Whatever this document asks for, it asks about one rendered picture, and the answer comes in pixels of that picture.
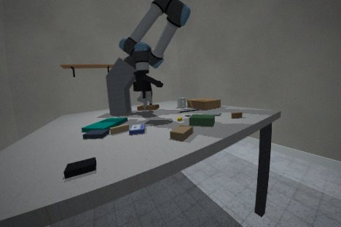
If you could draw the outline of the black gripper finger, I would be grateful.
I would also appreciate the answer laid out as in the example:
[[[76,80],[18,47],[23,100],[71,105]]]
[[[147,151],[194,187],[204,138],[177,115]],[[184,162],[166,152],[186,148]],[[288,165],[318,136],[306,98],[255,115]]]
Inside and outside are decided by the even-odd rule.
[[[144,103],[144,110],[147,107],[147,92],[146,92],[146,85],[142,88],[141,96],[137,98],[138,102]]]
[[[147,92],[147,101],[149,101],[149,104],[152,105],[152,88],[149,92]]]

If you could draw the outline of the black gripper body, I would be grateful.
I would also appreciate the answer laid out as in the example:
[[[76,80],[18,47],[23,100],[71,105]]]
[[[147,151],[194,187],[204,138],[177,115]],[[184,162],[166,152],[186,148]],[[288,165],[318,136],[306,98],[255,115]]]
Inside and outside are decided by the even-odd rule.
[[[144,85],[146,85],[146,91],[149,92],[152,88],[151,83],[143,79],[144,74],[149,73],[148,70],[140,70],[133,72],[136,75],[136,82],[133,82],[133,91],[141,92]]]

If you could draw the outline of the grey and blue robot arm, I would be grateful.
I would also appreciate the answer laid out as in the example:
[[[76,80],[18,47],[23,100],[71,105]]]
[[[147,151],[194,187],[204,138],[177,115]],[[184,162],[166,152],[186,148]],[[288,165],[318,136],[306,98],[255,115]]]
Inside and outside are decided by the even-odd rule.
[[[163,13],[167,15],[167,23],[155,48],[151,49],[148,44],[141,40],[152,27],[156,19]],[[119,48],[129,54],[124,61],[134,67],[137,71],[149,70],[149,64],[153,68],[158,68],[164,60],[163,53],[174,33],[177,28],[186,24],[189,15],[190,8],[179,0],[154,0],[151,7],[135,27],[131,35],[129,35],[127,39],[123,38],[119,42]]]

